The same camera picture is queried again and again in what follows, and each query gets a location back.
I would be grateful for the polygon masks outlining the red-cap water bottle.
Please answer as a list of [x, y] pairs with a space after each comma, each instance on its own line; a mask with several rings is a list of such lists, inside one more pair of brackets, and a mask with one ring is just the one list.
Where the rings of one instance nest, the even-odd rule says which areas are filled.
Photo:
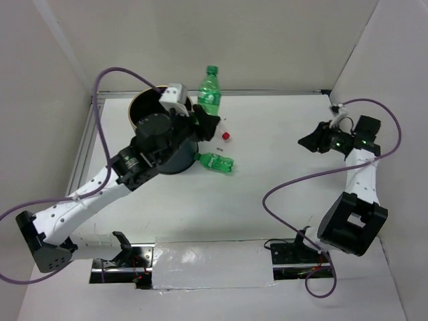
[[226, 129], [225, 125], [220, 121], [214, 131], [214, 137], [221, 139], [223, 141], [228, 141], [231, 137], [229, 131]]

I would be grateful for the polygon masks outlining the green plastic soda bottle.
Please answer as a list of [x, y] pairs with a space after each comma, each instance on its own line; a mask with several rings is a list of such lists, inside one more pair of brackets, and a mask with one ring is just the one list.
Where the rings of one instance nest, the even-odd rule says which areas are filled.
[[218, 67], [207, 66], [206, 76], [198, 88], [198, 104], [206, 113], [217, 116], [221, 101], [221, 89], [218, 80]]

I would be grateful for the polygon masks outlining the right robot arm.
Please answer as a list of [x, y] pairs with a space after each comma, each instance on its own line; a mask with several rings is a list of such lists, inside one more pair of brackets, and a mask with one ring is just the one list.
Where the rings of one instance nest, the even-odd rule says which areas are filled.
[[351, 167], [346, 174], [344, 192], [323, 217], [317, 231], [321, 243], [345, 253], [362, 256], [388, 217], [388, 210], [377, 197], [376, 157], [381, 147], [375, 143], [380, 120], [361, 116], [351, 133], [330, 122], [320, 122], [315, 131], [298, 141], [311, 152], [335, 150]]

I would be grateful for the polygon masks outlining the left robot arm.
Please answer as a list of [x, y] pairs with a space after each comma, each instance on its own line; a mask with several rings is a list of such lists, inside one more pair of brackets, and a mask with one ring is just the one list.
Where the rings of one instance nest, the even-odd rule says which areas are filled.
[[187, 116], [175, 109], [149, 114], [138, 122], [130, 144], [65, 201], [52, 201], [51, 207], [37, 213], [21, 212], [16, 222], [39, 271], [56, 272], [83, 254], [126, 266], [138, 252], [122, 232], [89, 239], [73, 239], [71, 234], [103, 208], [157, 176], [184, 143], [210, 141], [220, 120], [200, 105]]

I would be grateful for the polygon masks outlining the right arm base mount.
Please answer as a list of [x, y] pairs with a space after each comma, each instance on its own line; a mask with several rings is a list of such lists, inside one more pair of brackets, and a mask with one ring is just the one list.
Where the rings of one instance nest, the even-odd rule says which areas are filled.
[[293, 239], [269, 239], [263, 247], [270, 252], [275, 281], [303, 280], [311, 272], [312, 278], [333, 277], [327, 259], [305, 245], [304, 238], [299, 234]]

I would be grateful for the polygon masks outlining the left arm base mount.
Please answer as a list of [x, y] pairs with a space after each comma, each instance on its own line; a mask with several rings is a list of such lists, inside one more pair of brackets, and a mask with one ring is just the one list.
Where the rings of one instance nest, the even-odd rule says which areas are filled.
[[114, 231], [120, 251], [112, 259], [94, 259], [90, 284], [134, 284], [136, 289], [152, 289], [153, 243], [131, 244], [126, 236]]

